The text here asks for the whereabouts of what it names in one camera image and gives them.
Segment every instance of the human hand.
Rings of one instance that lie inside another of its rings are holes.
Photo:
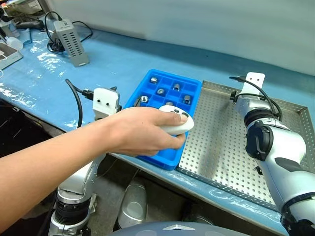
[[[106,128],[110,145],[108,152],[130,156],[154,156],[159,150],[179,149],[185,142],[185,134],[177,137],[167,134],[162,125],[181,125],[187,117],[176,113],[162,112],[155,108],[136,107],[100,120]]]

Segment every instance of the handheld controller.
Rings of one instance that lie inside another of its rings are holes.
[[[165,105],[165,106],[161,106],[159,108],[159,110],[163,111],[163,112],[175,112],[177,114],[184,115],[188,118],[186,123],[184,123],[182,125],[178,125],[178,126],[164,125],[164,126],[161,126],[161,128],[166,133],[168,133],[170,135],[184,134],[185,132],[190,131],[194,126],[194,122],[193,122],[192,117],[187,112],[185,112],[184,110],[182,110],[178,107]]]

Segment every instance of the finger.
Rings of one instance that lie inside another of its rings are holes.
[[[167,138],[164,139],[164,145],[162,149],[168,148],[180,149],[183,146],[185,140],[186,140],[185,134],[177,135],[177,137],[167,135]]]
[[[157,155],[157,153],[158,153],[158,150],[151,150],[151,151],[146,151],[142,155],[144,155],[144,156],[155,156],[155,155]]]
[[[187,117],[175,112],[159,112],[155,117],[155,124],[161,125],[181,125],[187,121]]]

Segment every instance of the stainless steel tray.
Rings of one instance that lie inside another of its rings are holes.
[[[189,133],[178,171],[264,207],[277,210],[265,179],[245,151],[245,125],[229,100],[227,86],[204,81],[196,107],[195,127]],[[283,110],[283,123],[302,135],[307,153],[301,166],[315,173],[315,135],[307,107],[275,101]]]

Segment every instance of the robotic arm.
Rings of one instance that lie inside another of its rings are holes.
[[[250,72],[242,91],[231,100],[247,128],[246,152],[255,158],[290,236],[315,235],[315,174],[301,168],[306,153],[303,138],[277,119],[268,97],[260,100],[264,74]]]
[[[93,91],[79,90],[93,101],[95,120],[113,115],[121,110],[120,95],[116,87],[96,88]],[[105,155],[79,169],[62,182],[57,189],[56,210],[52,214],[48,236],[90,236],[87,227],[90,217],[90,202],[97,169]]]

